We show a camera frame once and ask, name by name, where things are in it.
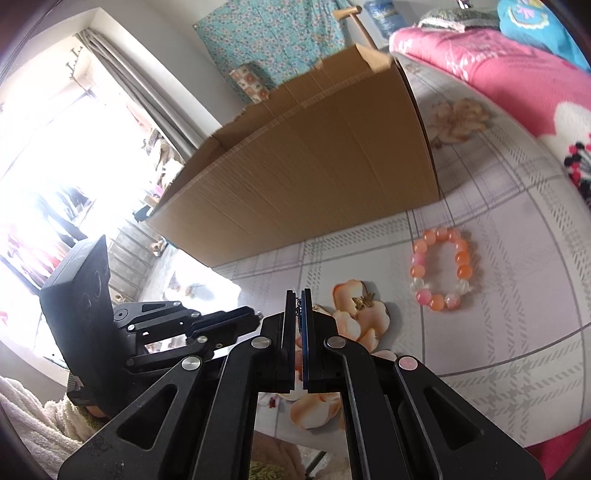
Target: open cardboard box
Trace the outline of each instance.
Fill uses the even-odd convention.
[[[148,223],[216,267],[438,199],[402,68],[356,45],[209,137]]]

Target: pillow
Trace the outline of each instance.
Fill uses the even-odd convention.
[[[504,36],[549,51],[591,72],[570,34],[540,0],[501,0],[497,11]]]
[[[436,8],[424,14],[419,27],[449,28],[464,32],[470,28],[494,28],[499,30],[499,17],[495,13],[476,8]]]

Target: gray curtain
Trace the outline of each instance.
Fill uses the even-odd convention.
[[[141,105],[154,120],[160,132],[188,160],[197,151],[203,138],[182,116],[154,89],[129,61],[102,35],[90,29],[77,35],[93,52],[107,71],[121,85],[132,100]]]

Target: pink quilt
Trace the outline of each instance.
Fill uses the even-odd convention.
[[[465,33],[402,28],[390,37],[390,52],[436,66],[493,100],[546,145],[589,194],[591,75],[483,28]]]

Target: bracelet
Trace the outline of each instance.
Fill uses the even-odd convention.
[[[456,275],[458,278],[455,292],[448,293],[443,297],[440,293],[431,294],[431,291],[425,287],[423,277],[425,276],[425,254],[427,248],[435,242],[450,242],[456,248]],[[429,305],[434,312],[440,312],[445,307],[450,310],[460,306],[460,297],[470,290],[468,280],[472,277],[472,267],[470,266],[470,254],[468,253],[468,242],[466,242],[460,232],[455,228],[447,229],[439,226],[433,230],[426,230],[423,238],[419,238],[413,243],[413,266],[410,274],[413,282],[410,284],[411,291],[415,293],[417,302],[421,305]]]

